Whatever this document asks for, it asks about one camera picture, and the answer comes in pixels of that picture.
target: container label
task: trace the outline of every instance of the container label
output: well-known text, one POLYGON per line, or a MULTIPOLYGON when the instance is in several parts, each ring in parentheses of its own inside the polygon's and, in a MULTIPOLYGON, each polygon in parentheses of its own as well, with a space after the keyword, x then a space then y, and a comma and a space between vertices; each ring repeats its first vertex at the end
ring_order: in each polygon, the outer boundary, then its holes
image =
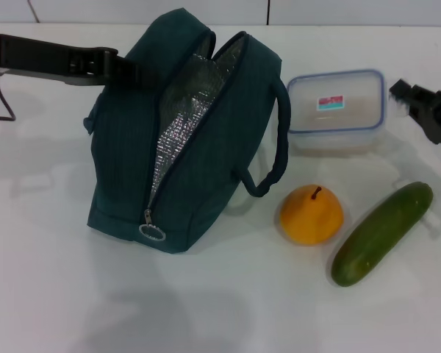
POLYGON ((344 96, 332 96, 319 98, 317 101, 317 110, 319 112, 324 110, 337 110, 345 107, 344 96))

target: cucumber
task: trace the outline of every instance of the cucumber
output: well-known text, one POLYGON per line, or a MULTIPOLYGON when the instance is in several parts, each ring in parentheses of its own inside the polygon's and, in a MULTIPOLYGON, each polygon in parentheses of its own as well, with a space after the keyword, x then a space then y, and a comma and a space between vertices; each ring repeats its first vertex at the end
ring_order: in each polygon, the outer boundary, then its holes
POLYGON ((331 265, 331 278, 342 287, 364 278, 425 214, 432 200, 433 191, 423 182, 394 192, 342 245, 331 265))

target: bag handle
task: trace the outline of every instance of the bag handle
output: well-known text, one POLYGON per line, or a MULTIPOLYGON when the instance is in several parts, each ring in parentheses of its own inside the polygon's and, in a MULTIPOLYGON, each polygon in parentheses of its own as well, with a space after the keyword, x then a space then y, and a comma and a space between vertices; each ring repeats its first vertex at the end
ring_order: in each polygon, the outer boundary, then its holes
POLYGON ((258 186, 251 178, 248 168, 237 170, 237 174, 248 193, 254 197, 263 197, 270 190, 271 185, 276 184, 281 179, 287 167, 287 150, 289 147, 287 132, 291 122, 291 102, 286 87, 280 78, 275 80, 272 88, 278 100, 278 146, 276 147, 273 168, 258 186))

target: zipper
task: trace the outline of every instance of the zipper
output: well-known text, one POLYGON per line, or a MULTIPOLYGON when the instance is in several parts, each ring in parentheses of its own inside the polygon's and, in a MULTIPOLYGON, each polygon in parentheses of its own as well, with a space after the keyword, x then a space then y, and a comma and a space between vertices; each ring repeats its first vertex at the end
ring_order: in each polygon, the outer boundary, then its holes
MULTIPOLYGON (((204 39, 205 35, 206 34, 203 34, 202 36, 200 36, 201 37, 200 40, 196 41, 196 47, 200 43, 202 43, 202 40, 204 39)), ((239 59, 237 61, 236 66, 234 67, 233 72, 231 73, 231 75, 227 79, 227 81, 224 83, 224 87, 220 91, 219 96, 214 100, 214 102, 211 104, 209 109, 205 112, 204 116, 199 121, 198 126, 193 130, 193 133, 188 138, 188 140, 187 140, 186 144, 183 146, 182 150, 178 153, 178 156, 176 156, 175 160, 168 167, 168 170, 165 172, 165 175, 160 180, 159 186, 158 186, 157 190, 155 191, 154 197, 152 197, 152 199, 150 199, 151 186, 152 186, 152 182, 153 182, 153 178, 154 178, 155 157, 156 157, 156 153, 157 153, 157 141, 159 138, 159 100, 162 97, 163 93, 165 92, 165 89, 168 86, 168 84, 165 85, 165 87, 161 90, 160 94, 157 96, 157 99, 155 101, 155 104, 156 104, 155 105, 155 109, 156 109, 155 116, 156 116, 156 118, 155 118, 155 122, 154 122, 154 131, 153 131, 153 135, 152 135, 152 144, 151 144, 152 149, 151 149, 151 156, 150 156, 151 170, 150 170, 150 173, 148 173, 147 181, 146 181, 146 185, 147 185, 146 195, 147 195, 148 199, 144 202, 144 204, 147 204, 147 206, 146 206, 147 208, 144 210, 144 213, 143 213, 143 220, 145 221, 145 224, 142 224, 142 220, 141 220, 141 225, 139 226, 139 231, 151 240, 163 241, 166 239, 165 232, 163 232, 159 227, 153 225, 152 219, 151 219, 151 215, 154 213, 154 208, 155 208, 157 201, 158 201, 158 196, 160 195, 162 189, 165 187, 167 180, 170 179, 169 177, 173 173, 173 170, 175 169, 175 167, 178 165, 178 162, 182 159, 182 157, 184 156, 184 153, 189 149, 190 145, 193 143, 194 139, 196 138, 196 135, 198 134, 200 129, 206 123, 206 120, 211 116, 210 113, 211 113, 212 109, 221 100, 222 96, 226 92, 226 89, 229 88, 230 85, 227 85, 228 82, 232 82, 233 79, 237 76, 238 68, 241 66, 241 63, 243 61, 243 57, 245 56, 245 53, 247 51, 248 36, 245 32, 238 33, 231 40, 229 40, 226 44, 224 44, 224 46, 215 54, 215 56, 213 58, 212 58, 212 51, 213 51, 214 45, 215 45, 215 38, 213 40, 213 43, 211 43, 211 49, 209 50, 208 57, 210 60, 216 60, 219 56, 222 55, 222 53, 225 52, 225 50, 227 50, 233 44, 233 42, 235 42, 236 40, 238 40, 242 36, 245 36, 245 42, 243 43, 241 54, 239 56, 239 59), (154 235, 150 234, 150 232, 156 232, 157 235, 154 236, 154 235)), ((193 51, 190 51, 190 54, 187 55, 187 57, 182 61, 182 65, 180 65, 177 68, 177 70, 174 71, 175 74, 172 77, 175 77, 183 69, 184 64, 186 64, 186 62, 190 59, 192 54, 193 54, 193 51)))
POLYGON ((146 177, 146 189, 145 189, 145 197, 144 197, 144 201, 143 201, 143 204, 146 204, 147 206, 143 212, 143 216, 140 218, 140 221, 139 221, 139 224, 140 224, 139 232, 151 240, 156 240, 156 241, 165 240, 165 237, 166 237, 165 233, 159 227, 154 226, 152 224, 152 218, 151 218, 151 214, 153 213, 153 210, 152 210, 153 206, 152 205, 154 204, 154 200, 155 200, 157 194, 159 193, 161 186, 162 186, 168 172, 172 169, 173 164, 175 164, 176 160, 179 159, 179 155, 178 155, 177 158, 173 161, 172 165, 168 168, 168 170, 165 173, 162 180, 160 181, 159 187, 157 188, 157 191, 155 192, 154 197, 152 199, 150 199, 152 182, 154 179, 155 158, 157 156, 157 141, 159 139, 159 129, 160 129, 159 103, 160 103, 160 99, 162 98, 162 95, 165 92, 165 90, 167 89, 167 87, 169 86, 170 82, 173 80, 174 77, 176 77, 176 75, 179 74, 179 72, 183 69, 184 65, 186 64, 186 62, 190 59, 191 55, 193 55, 193 52, 196 50, 196 48, 199 47, 199 45, 202 43, 203 40, 206 39, 206 37, 208 35, 211 37, 211 41, 210 41, 210 48, 209 48, 207 56, 209 59, 211 59, 212 53, 214 52, 214 47, 215 47, 215 33, 212 32, 210 29, 206 29, 201 35, 199 35, 199 37, 197 38, 195 43, 193 43, 192 46, 190 47, 190 49, 187 51, 183 60, 180 60, 176 69, 173 70, 172 73, 170 74, 170 76, 165 80, 165 84, 161 87, 159 93, 156 94, 155 99, 154 99, 155 119, 154 119, 154 127, 152 128, 151 150, 150 150, 150 156, 149 156, 150 170, 148 171, 147 177, 146 177), (152 232, 156 232, 158 236, 154 237, 151 234, 152 232))

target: insulated lunch bag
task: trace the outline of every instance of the insulated lunch bag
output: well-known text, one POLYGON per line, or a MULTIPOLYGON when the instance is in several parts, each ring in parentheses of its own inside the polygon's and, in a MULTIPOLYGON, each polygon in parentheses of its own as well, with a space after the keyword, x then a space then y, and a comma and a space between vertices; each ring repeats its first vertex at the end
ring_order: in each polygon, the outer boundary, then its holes
POLYGON ((188 250, 242 182, 256 197, 287 165, 290 100, 281 60, 245 32, 214 56, 215 34, 186 10, 160 16, 127 58, 154 72, 151 90, 108 85, 84 125, 96 189, 88 225, 164 252, 188 250), (274 102, 276 159, 258 185, 248 172, 274 102))

